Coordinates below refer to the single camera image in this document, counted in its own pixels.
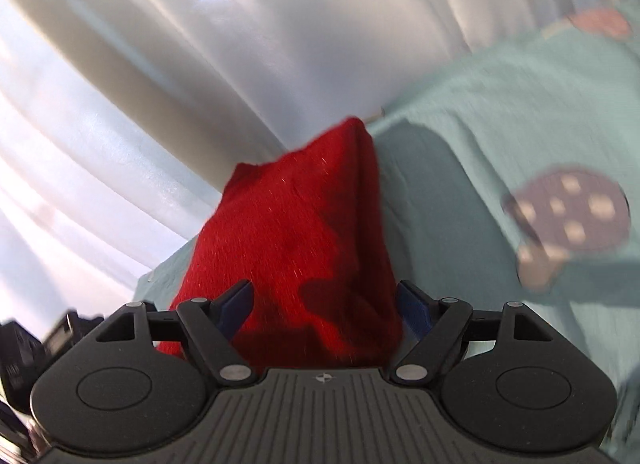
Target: white curtain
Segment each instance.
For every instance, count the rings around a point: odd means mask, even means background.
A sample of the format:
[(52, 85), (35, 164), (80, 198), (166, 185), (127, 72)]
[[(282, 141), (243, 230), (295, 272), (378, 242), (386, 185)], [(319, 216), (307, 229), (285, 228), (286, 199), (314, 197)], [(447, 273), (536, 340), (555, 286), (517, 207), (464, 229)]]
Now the white curtain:
[(2, 316), (108, 312), (237, 162), (614, 0), (0, 0)]

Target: red fabric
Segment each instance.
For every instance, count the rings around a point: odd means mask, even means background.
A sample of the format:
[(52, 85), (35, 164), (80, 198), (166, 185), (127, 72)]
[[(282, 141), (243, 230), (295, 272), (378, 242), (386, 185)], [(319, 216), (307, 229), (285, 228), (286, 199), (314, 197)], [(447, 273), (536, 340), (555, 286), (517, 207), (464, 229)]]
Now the red fabric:
[[(383, 241), (378, 165), (349, 118), (298, 152), (239, 164), (172, 308), (251, 280), (233, 346), (255, 368), (384, 365), (402, 335)], [(161, 350), (177, 354), (177, 344)]]

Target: ribbed gray panel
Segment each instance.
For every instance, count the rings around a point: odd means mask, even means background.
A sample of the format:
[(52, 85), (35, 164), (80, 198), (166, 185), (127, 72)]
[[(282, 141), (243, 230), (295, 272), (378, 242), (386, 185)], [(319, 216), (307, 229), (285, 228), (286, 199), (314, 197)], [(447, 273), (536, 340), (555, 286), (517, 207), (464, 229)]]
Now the ribbed gray panel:
[[(330, 378), (321, 379), (323, 374)], [(611, 464), (596, 449), (549, 459), (501, 454), (452, 428), (431, 396), (367, 370), (270, 370), (219, 394), (181, 439), (114, 464)], [(98, 460), (52, 450), (39, 464)]]

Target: metal rivet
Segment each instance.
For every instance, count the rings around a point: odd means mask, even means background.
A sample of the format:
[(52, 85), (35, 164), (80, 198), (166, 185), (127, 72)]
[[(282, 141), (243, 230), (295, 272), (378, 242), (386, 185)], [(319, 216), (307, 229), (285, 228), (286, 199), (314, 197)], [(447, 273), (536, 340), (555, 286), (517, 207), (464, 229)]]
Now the metal rivet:
[(251, 376), (251, 369), (244, 365), (227, 365), (220, 370), (220, 377), (227, 381), (243, 381)]
[(420, 365), (402, 365), (396, 368), (396, 376), (403, 381), (419, 381), (427, 376), (427, 369)]

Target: mushroom print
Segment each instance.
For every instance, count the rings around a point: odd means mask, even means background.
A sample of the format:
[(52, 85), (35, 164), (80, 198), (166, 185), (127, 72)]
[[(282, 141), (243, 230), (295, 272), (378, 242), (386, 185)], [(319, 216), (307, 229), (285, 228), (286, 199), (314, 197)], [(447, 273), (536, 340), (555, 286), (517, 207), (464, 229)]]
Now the mushroom print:
[(547, 288), (574, 253), (610, 250), (628, 239), (629, 206), (618, 184), (582, 168), (559, 168), (504, 200), (527, 235), (518, 248), (523, 287)]

